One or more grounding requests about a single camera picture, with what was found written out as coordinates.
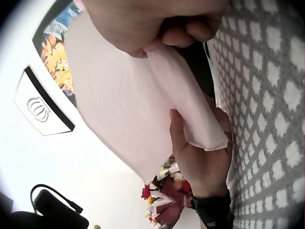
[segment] red flower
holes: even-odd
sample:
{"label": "red flower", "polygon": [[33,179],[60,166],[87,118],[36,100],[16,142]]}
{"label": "red flower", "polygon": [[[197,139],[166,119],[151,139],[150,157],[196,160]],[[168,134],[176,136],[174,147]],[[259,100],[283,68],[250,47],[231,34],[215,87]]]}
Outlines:
{"label": "red flower", "polygon": [[141,198],[144,198],[144,200],[147,200],[150,197],[150,190],[147,185],[142,189],[142,195]]}
{"label": "red flower", "polygon": [[182,190],[184,192],[188,192],[190,190],[190,188],[191,188],[190,184],[185,180],[182,185]]}

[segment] gray and white patterned floor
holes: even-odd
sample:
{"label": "gray and white patterned floor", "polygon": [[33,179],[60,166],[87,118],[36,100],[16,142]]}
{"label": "gray and white patterned floor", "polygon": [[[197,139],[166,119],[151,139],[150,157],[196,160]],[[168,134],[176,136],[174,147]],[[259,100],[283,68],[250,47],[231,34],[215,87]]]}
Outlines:
{"label": "gray and white patterned floor", "polygon": [[208,46],[235,143],[234,228],[287,228],[304,209],[304,23],[286,1],[233,1]]}

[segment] colorful poster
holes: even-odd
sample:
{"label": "colorful poster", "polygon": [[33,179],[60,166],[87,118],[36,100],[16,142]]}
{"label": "colorful poster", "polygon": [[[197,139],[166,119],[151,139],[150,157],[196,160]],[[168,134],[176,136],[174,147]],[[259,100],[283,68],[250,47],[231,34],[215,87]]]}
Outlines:
{"label": "colorful poster", "polygon": [[71,19],[82,12],[70,3],[44,30],[40,58],[58,87],[76,106],[72,77],[65,51],[65,37]]}

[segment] hand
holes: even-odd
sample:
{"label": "hand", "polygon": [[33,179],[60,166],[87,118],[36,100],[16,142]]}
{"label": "hand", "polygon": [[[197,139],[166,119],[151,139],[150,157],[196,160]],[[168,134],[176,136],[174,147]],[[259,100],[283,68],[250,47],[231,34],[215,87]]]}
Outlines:
{"label": "hand", "polygon": [[212,39],[229,0],[83,0],[100,34],[131,56],[163,43],[187,47]]}
{"label": "hand", "polygon": [[183,119],[180,114],[170,110],[170,134],[173,143],[173,156],[177,160],[182,176],[190,183],[193,195],[198,198],[224,197],[227,194],[226,177],[231,164],[232,136],[227,114],[216,108],[207,97],[216,119],[228,137],[225,149],[205,151],[186,142]]}

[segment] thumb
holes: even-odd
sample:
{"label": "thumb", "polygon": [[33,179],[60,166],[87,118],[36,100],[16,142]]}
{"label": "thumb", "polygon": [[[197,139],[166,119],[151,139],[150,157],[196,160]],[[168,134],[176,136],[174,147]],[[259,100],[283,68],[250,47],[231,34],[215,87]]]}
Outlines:
{"label": "thumb", "polygon": [[173,154],[181,152],[187,142],[183,130],[183,118],[175,109],[170,109],[170,136],[173,144]]}

